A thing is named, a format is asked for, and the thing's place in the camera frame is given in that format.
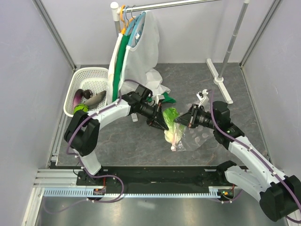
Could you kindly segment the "green plastic lettuce head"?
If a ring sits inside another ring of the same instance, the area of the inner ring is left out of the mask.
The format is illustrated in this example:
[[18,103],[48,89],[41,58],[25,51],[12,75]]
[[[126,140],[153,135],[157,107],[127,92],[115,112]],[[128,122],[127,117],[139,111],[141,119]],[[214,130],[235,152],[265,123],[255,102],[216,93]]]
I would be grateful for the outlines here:
[[173,145],[180,142],[185,130],[184,125],[174,122],[179,115],[180,114],[173,107],[167,108],[163,111],[163,117],[168,127],[168,130],[164,131],[165,140]]

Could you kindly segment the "clear pink-dotted zip bag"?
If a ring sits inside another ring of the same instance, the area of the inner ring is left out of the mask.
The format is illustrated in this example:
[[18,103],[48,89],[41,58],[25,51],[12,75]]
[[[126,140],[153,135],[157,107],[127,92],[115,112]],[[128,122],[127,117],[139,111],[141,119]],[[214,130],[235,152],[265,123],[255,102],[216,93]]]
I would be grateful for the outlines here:
[[196,151],[212,137],[213,134],[209,128],[198,126],[194,129],[191,129],[185,126],[185,130],[180,142],[176,145],[170,143],[170,149],[172,152]]

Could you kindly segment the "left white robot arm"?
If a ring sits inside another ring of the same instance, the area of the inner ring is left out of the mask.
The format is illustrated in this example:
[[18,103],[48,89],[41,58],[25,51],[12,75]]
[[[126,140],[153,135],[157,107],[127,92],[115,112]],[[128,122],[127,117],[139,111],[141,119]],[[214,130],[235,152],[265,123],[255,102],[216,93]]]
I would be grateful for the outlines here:
[[83,170],[87,173],[87,180],[93,185],[103,181],[101,163],[97,159],[95,148],[97,146],[99,131],[119,118],[133,113],[146,118],[148,126],[160,130],[168,130],[164,120],[160,102],[148,104],[147,98],[152,91],[143,85],[138,85],[135,91],[123,94],[113,103],[100,110],[90,113],[78,110],[64,134],[68,147],[66,153],[79,158]]

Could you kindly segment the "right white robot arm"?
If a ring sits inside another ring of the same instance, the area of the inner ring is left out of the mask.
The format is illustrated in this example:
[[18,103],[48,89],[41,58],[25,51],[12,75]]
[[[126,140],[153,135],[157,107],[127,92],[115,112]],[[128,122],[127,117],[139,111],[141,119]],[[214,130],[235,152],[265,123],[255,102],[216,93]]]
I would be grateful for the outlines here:
[[256,150],[244,132],[231,122],[227,103],[214,101],[209,112],[203,106],[193,104],[187,113],[174,121],[188,128],[202,126],[212,129],[216,141],[249,169],[245,172],[232,161],[224,162],[215,174],[218,184],[232,183],[240,187],[274,222],[301,209],[300,180],[295,175],[287,176]]

